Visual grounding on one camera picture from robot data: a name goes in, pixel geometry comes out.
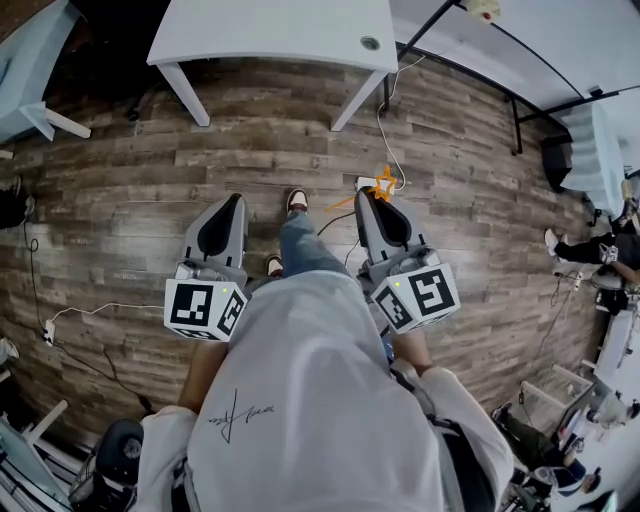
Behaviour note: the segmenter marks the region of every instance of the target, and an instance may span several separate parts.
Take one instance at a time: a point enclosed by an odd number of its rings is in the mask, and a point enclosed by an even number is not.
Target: black metal frame
[[[460,4],[462,0],[445,0],[445,2],[438,8],[438,10],[427,20],[427,22],[422,25],[422,27],[420,27],[420,30],[418,30],[413,37],[409,40],[409,42],[407,44],[401,44],[401,43],[396,43],[396,46],[399,48],[398,51],[398,62],[400,62],[400,60],[402,60],[402,58],[407,54],[407,53],[414,53],[414,54],[418,54],[427,58],[430,58],[432,60],[441,62],[451,68],[457,69],[473,78],[476,78],[477,80],[480,80],[481,82],[494,87],[498,90],[500,90],[501,92],[503,92],[505,94],[505,101],[511,101],[511,108],[512,108],[512,113],[513,113],[513,122],[515,125],[515,130],[516,130],[516,142],[517,142],[517,148],[516,149],[512,149],[511,150],[511,154],[516,156],[516,155],[521,155],[523,152],[523,147],[522,147],[522,133],[520,130],[520,125],[522,123],[526,123],[527,121],[531,121],[533,119],[538,119],[538,118],[544,118],[546,121],[548,121],[549,123],[553,124],[557,129],[559,129],[560,131],[564,132],[564,133],[569,133],[569,131],[567,130],[566,126],[564,126],[562,123],[560,123],[557,119],[551,117],[551,114],[554,114],[556,112],[560,112],[561,110],[565,110],[568,108],[573,108],[573,107],[577,107],[580,105],[585,105],[587,103],[593,103],[596,101],[600,101],[600,100],[604,100],[606,98],[611,98],[613,96],[618,96],[621,92],[624,91],[628,91],[628,90],[632,90],[632,89],[638,89],[640,88],[640,85],[635,85],[632,87],[626,87],[624,89],[619,89],[617,91],[612,91],[606,94],[601,94],[599,96],[592,96],[590,98],[585,98],[584,96],[582,96],[582,94],[580,93],[580,91],[578,91],[578,89],[576,89],[576,87],[569,82],[569,80],[567,80],[567,78],[565,76],[563,76],[555,67],[553,67],[549,62],[547,62],[541,55],[539,55],[537,52],[535,52],[532,48],[530,48],[529,46],[527,46],[525,43],[523,43],[522,41],[520,41],[517,37],[515,37],[514,35],[510,34],[509,32],[507,32],[506,30],[504,30],[502,27],[496,25],[495,23],[491,23],[490,25],[494,28],[496,28],[497,30],[499,30],[500,32],[502,32],[503,34],[505,34],[506,36],[508,36],[510,39],[512,39],[513,41],[515,41],[516,43],[518,43],[520,46],[522,46],[523,48],[525,48],[527,51],[529,51],[530,53],[532,53],[534,56],[536,56],[540,61],[542,61],[549,69],[551,69],[556,75],[558,75],[578,96],[579,99],[573,100],[573,101],[569,101],[567,103],[563,103],[561,105],[557,105],[553,108],[550,109],[546,109],[546,110],[542,110],[539,107],[535,106],[533,103],[531,103],[530,101],[524,99],[522,96],[520,96],[519,94],[514,93],[513,91],[511,91],[510,89],[507,89],[506,87],[498,84],[497,82],[495,82],[494,80],[491,80],[488,77],[485,77],[484,75],[481,75],[480,73],[473,71],[465,66],[462,66],[456,62],[453,62],[449,59],[443,59],[441,56],[436,55],[434,53],[431,52],[427,52],[425,50],[421,50],[419,48],[415,48],[415,44],[427,33],[427,31],[433,27],[440,18],[442,18],[442,16],[444,16],[447,11],[449,11],[449,9],[451,9],[451,7],[458,7],[462,10],[466,10],[466,8]],[[385,116],[386,112],[389,110],[389,75],[384,77],[384,106],[381,109],[380,115],[382,117]],[[516,104],[516,101],[518,101],[519,103],[522,103],[523,105],[525,105],[528,109],[530,109],[533,113],[526,115],[524,117],[520,117],[518,114],[518,106]]]

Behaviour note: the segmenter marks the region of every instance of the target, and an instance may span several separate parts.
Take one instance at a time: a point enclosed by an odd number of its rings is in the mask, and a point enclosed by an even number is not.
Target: white t-shirt
[[[499,496],[513,471],[502,435],[451,372],[433,368],[421,382]],[[200,415],[169,407],[143,425],[139,512],[170,510],[185,452],[202,511],[445,510],[437,439],[390,377],[362,292],[341,274],[255,292]]]

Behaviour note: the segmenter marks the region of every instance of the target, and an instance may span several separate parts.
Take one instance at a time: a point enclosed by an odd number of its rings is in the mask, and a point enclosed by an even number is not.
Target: white cube
[[[437,322],[460,309],[447,263],[387,277],[371,295],[396,334]]]
[[[167,279],[164,325],[185,338],[229,341],[246,304],[234,282]]]

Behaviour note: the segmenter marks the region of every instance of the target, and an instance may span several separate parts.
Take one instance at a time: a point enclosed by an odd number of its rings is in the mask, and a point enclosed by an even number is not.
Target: orange star-shaped object
[[[388,181],[389,185],[387,185],[386,189],[382,188],[382,182]],[[396,182],[398,180],[391,176],[391,167],[388,165],[384,168],[384,174],[382,176],[376,176],[376,188],[374,189],[376,192],[376,199],[384,199],[387,203],[391,201],[391,190],[395,187]]]

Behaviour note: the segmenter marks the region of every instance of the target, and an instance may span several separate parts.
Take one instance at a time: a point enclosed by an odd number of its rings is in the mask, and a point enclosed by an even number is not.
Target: blue jeans
[[[350,276],[342,262],[324,246],[309,216],[303,212],[291,212],[282,226],[280,254],[285,278],[311,270],[330,270]]]

